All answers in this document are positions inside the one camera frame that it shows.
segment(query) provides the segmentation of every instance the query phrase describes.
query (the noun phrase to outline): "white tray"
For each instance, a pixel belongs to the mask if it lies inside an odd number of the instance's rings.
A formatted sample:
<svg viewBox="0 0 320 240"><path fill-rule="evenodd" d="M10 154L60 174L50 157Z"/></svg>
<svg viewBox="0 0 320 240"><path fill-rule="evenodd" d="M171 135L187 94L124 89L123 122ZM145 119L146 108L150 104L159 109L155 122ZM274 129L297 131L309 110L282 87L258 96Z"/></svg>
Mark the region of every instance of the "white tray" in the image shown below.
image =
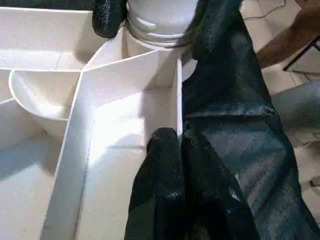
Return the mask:
<svg viewBox="0 0 320 240"><path fill-rule="evenodd" d="M150 135L182 133L187 47L106 41L91 18L0 7L1 240L123 239Z"/></svg>

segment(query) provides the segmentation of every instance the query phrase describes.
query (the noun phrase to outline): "gloved hand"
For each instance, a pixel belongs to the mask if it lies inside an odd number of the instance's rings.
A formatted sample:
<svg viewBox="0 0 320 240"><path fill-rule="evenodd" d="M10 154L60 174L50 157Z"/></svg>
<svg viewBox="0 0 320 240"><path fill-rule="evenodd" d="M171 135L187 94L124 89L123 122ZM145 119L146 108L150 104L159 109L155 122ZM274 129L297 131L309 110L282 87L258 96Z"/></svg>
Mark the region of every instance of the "gloved hand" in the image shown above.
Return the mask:
<svg viewBox="0 0 320 240"><path fill-rule="evenodd" d="M92 27L102 38L114 38L127 18L127 0L95 0Z"/></svg>
<svg viewBox="0 0 320 240"><path fill-rule="evenodd" d="M133 182L125 240L184 240L186 199L176 131L159 128Z"/></svg>

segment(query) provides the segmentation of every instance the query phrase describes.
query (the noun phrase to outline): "white plastic divider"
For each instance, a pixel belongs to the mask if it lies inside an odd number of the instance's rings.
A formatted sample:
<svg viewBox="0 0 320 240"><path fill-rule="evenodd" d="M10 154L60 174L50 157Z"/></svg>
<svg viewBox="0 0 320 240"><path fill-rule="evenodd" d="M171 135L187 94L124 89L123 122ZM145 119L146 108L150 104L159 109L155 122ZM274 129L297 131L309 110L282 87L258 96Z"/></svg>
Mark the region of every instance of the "white plastic divider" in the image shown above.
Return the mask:
<svg viewBox="0 0 320 240"><path fill-rule="evenodd" d="M150 135L182 132L181 60L164 56L155 50L83 72L42 240L122 238Z"/></svg>
<svg viewBox="0 0 320 240"><path fill-rule="evenodd" d="M88 71L119 60L138 56L157 50L148 44L136 39L128 30L128 25L121 27L113 39L107 40L93 55L84 70Z"/></svg>
<svg viewBox="0 0 320 240"><path fill-rule="evenodd" d="M17 103L62 141L79 76L80 72L13 70L9 88Z"/></svg>
<svg viewBox="0 0 320 240"><path fill-rule="evenodd" d="M0 7L0 68L82 70L106 41L91 11Z"/></svg>
<svg viewBox="0 0 320 240"><path fill-rule="evenodd" d="M54 176L42 240L71 240L74 237L94 125L94 105L87 95L83 74L75 91L70 119Z"/></svg>
<svg viewBox="0 0 320 240"><path fill-rule="evenodd" d="M8 84L9 74L10 70L0 69L0 103L12 98Z"/></svg>
<svg viewBox="0 0 320 240"><path fill-rule="evenodd" d="M0 113L0 238L38 239L61 144L14 99Z"/></svg>

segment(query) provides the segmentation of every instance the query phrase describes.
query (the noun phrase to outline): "floor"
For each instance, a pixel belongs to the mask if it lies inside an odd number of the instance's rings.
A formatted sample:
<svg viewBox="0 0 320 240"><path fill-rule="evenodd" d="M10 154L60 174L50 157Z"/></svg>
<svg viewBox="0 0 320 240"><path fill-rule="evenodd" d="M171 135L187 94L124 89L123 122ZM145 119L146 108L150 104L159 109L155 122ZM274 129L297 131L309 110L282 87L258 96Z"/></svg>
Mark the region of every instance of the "floor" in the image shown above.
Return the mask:
<svg viewBox="0 0 320 240"><path fill-rule="evenodd" d="M265 15L271 9L284 4L284 0L244 0L241 13L255 51L261 49L274 36L287 28L301 9L295 0L286 1L285 7L273 11L264 18L246 19ZM282 69L288 61L262 70L264 81L271 95L307 83L309 75L305 76L292 71L319 72L320 53L312 49L290 68L290 72L284 72ZM317 69L310 69L313 67L310 65L317 66ZM320 187L311 188L309 184L312 177L320 175L320 142L314 142L304 147L295 147L294 152L303 199L320 226Z"/></svg>

